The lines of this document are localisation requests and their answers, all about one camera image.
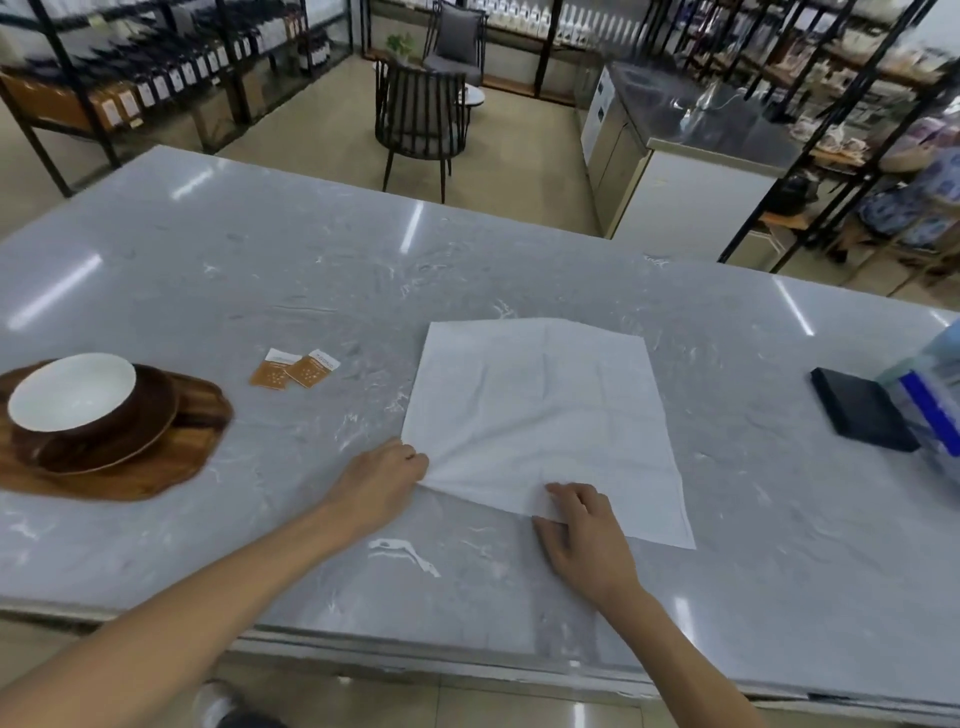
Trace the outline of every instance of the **wooden plate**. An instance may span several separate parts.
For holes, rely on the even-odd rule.
[[[11,444],[17,459],[52,475],[96,473],[129,460],[156,442],[177,416],[177,389],[173,380],[159,369],[144,364],[134,368],[133,414],[123,429],[89,441],[54,440],[43,448],[36,462],[30,462],[29,457],[24,459],[20,453],[36,450],[36,434],[14,427]]]

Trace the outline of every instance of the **white cloth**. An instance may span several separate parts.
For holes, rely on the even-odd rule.
[[[543,485],[591,483],[624,533],[695,548],[643,339],[560,319],[430,325],[403,423],[422,484],[559,520]]]

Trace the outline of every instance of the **marble countertop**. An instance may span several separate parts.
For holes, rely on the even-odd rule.
[[[613,86],[640,140],[651,149],[781,177],[800,154],[782,127],[723,84],[718,109],[694,107],[703,89],[656,61],[613,61]]]
[[[954,314],[642,247],[154,149],[0,244],[0,370],[116,352],[217,382],[236,418],[199,476],[152,500],[0,492],[0,606],[133,606],[398,434],[430,321],[553,316],[646,340],[697,549],[631,548],[720,669],[771,691],[956,703],[960,492],[919,453],[835,436],[807,380],[876,375]],[[252,387],[269,347],[342,366],[309,391]],[[378,558],[377,539],[431,569]],[[642,676],[528,521],[425,490],[259,623]]]

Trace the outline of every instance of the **green plant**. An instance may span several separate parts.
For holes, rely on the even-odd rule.
[[[406,59],[414,52],[414,39],[409,33],[387,37],[387,49],[398,58]]]

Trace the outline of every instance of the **left hand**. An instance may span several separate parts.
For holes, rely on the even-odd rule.
[[[353,538],[362,538],[406,509],[429,465],[426,455],[392,437],[350,460],[320,505],[335,509]]]

